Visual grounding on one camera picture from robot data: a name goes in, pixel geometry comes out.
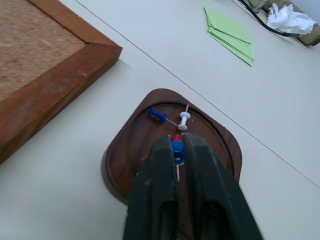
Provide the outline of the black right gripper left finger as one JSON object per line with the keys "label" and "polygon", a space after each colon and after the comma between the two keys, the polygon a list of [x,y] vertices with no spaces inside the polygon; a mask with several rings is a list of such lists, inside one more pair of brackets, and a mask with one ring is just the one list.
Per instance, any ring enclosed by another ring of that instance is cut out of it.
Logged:
{"label": "black right gripper left finger", "polygon": [[122,240],[175,240],[176,174],[171,138],[160,137],[136,174]]}

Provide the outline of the cork board with wooden frame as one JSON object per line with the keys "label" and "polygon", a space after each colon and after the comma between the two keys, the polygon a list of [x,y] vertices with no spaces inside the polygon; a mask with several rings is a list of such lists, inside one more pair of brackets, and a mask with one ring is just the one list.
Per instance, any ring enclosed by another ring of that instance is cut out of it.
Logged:
{"label": "cork board with wooden frame", "polygon": [[121,52],[60,0],[0,0],[0,164]]}

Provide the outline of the white pushpin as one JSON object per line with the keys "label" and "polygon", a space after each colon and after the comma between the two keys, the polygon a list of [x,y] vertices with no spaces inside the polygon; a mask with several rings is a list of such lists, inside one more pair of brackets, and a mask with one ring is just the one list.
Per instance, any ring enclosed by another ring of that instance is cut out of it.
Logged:
{"label": "white pushpin", "polygon": [[188,129],[187,121],[191,118],[191,114],[188,112],[188,110],[189,110],[189,105],[187,104],[185,107],[185,110],[179,114],[181,121],[178,124],[177,128],[180,131],[186,131]]}

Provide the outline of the olive tissue box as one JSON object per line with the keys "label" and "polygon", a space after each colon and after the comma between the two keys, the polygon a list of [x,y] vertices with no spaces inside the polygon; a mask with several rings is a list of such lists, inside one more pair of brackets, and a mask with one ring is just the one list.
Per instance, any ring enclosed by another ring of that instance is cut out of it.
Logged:
{"label": "olive tissue box", "polygon": [[[283,6],[288,6],[290,4],[293,4],[293,10],[295,12],[304,13],[291,0],[267,0],[267,2],[262,6],[262,9],[266,13],[268,13],[268,16],[270,14],[269,8],[272,6],[272,3],[276,3],[280,9]],[[315,46],[318,43],[320,43],[320,22],[316,22],[311,33],[306,34],[306,35],[298,34],[297,38],[306,46]]]}

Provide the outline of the green paper note stack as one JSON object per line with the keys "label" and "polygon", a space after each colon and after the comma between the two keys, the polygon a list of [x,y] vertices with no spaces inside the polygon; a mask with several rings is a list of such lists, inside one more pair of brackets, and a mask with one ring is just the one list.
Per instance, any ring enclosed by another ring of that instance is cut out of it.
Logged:
{"label": "green paper note stack", "polygon": [[249,66],[255,60],[255,49],[244,26],[234,18],[210,7],[204,8],[207,33]]}

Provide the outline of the crumpled white tissue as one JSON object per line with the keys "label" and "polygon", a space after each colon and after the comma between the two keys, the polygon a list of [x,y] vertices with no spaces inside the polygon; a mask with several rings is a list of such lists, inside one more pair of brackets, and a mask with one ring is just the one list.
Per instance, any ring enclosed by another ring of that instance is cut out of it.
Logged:
{"label": "crumpled white tissue", "polygon": [[294,11],[293,4],[279,8],[276,3],[272,3],[266,25],[288,34],[307,35],[312,32],[316,23],[305,13]]}

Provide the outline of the blue pushpin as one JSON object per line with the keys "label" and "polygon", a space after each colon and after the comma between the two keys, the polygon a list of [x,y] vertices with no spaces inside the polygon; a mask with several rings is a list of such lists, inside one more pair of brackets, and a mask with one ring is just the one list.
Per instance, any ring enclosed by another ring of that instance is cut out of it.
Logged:
{"label": "blue pushpin", "polygon": [[164,113],[161,113],[161,112],[157,111],[154,107],[150,108],[148,115],[150,117],[157,118],[162,124],[171,123],[171,124],[173,124],[175,126],[178,125],[177,123],[175,123],[172,120],[170,120],[167,114],[164,114]]}
{"label": "blue pushpin", "polygon": [[174,154],[174,164],[176,168],[176,178],[180,181],[180,166],[184,164],[184,143],[181,140],[173,140],[171,146]]}

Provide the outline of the dark wooden tray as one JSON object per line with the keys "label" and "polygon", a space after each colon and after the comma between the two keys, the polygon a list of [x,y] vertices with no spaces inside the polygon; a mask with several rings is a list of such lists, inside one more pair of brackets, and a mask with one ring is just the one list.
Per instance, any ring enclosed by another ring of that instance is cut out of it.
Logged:
{"label": "dark wooden tray", "polygon": [[105,185],[123,204],[128,203],[135,176],[154,142],[162,136],[178,133],[174,125],[162,124],[149,116],[150,109],[168,114],[172,121],[178,122],[179,114],[185,107],[188,107],[191,115],[187,121],[187,132],[203,137],[223,166],[232,171],[235,180],[240,180],[242,152],[232,133],[182,95],[170,89],[158,88],[145,96],[102,157],[101,172]]}

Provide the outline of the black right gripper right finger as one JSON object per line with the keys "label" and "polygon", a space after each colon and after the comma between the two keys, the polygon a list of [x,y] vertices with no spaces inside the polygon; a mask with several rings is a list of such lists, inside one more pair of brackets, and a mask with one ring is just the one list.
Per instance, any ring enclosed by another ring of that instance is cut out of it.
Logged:
{"label": "black right gripper right finger", "polygon": [[193,240],[264,240],[244,194],[200,136],[183,134]]}

